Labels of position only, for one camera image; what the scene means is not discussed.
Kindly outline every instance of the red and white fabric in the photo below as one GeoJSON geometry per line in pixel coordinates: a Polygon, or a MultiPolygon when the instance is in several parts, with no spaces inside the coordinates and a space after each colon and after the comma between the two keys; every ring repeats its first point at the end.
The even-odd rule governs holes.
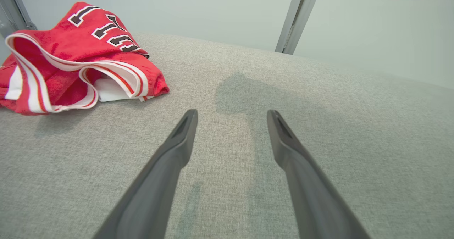
{"type": "Polygon", "coordinates": [[[0,105],[24,115],[88,109],[98,100],[147,100],[168,92],[151,63],[115,16],[76,3],[49,31],[6,37],[12,54],[0,67],[0,105]]]}

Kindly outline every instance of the red fabric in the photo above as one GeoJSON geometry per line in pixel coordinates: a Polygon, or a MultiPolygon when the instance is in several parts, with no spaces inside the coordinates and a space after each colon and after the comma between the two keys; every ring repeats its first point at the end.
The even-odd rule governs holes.
{"type": "Polygon", "coordinates": [[[0,105],[17,113],[38,115],[72,109],[66,106],[91,98],[89,94],[96,100],[80,108],[91,107],[97,95],[90,85],[103,75],[102,70],[111,72],[111,77],[118,76],[117,80],[129,90],[127,94],[148,97],[143,100],[168,92],[162,72],[147,59],[148,53],[136,44],[120,19],[84,2],[74,4],[55,28],[20,30],[5,42],[13,53],[0,67],[0,105]],[[71,69],[85,63],[97,69],[86,69],[81,75],[79,70],[71,69]],[[21,93],[18,99],[7,100],[10,78],[17,66],[23,80],[21,93]],[[132,76],[119,75],[122,68],[132,76]],[[137,87],[131,85],[133,77],[138,79],[137,87]]]}

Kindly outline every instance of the gray fabric surface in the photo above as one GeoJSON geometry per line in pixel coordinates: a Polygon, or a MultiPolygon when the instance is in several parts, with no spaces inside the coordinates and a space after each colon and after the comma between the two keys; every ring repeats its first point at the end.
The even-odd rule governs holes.
{"type": "Polygon", "coordinates": [[[279,110],[372,238],[452,238],[454,90],[312,60],[137,35],[170,93],[0,109],[0,238],[90,238],[189,108],[199,126],[167,238],[297,238],[266,111],[279,110]]]}

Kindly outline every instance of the red garment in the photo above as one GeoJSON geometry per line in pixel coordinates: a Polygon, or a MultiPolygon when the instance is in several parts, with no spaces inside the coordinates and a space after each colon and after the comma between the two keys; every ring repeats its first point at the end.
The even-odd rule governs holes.
{"type": "Polygon", "coordinates": [[[24,115],[93,107],[103,74],[128,98],[144,101],[168,92],[162,72],[147,60],[114,14],[84,2],[48,31],[6,37],[12,54],[0,67],[0,105],[24,115]]]}

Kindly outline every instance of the red object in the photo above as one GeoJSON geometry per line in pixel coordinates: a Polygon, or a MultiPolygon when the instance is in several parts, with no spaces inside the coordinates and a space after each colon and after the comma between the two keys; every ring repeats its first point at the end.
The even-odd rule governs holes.
{"type": "Polygon", "coordinates": [[[20,30],[5,39],[12,54],[0,67],[0,105],[24,115],[87,109],[98,101],[103,74],[128,98],[142,101],[168,92],[120,19],[84,2],[48,31],[20,30]]]}

